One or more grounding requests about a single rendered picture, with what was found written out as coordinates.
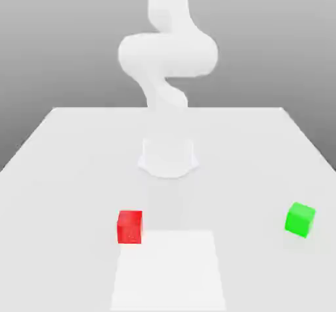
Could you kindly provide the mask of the small green cube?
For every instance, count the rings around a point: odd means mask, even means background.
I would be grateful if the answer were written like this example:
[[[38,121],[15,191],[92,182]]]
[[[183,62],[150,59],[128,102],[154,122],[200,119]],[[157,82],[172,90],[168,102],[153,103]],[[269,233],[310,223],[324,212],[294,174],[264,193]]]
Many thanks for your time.
[[[286,216],[285,230],[306,238],[314,222],[316,210],[299,202],[294,202]]]

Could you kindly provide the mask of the small red cube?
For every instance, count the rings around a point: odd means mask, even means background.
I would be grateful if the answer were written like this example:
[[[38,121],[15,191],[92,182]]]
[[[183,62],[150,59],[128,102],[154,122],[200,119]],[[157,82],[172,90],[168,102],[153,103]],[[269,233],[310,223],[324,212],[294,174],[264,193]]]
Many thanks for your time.
[[[117,241],[119,244],[142,242],[142,211],[121,210],[117,219]]]

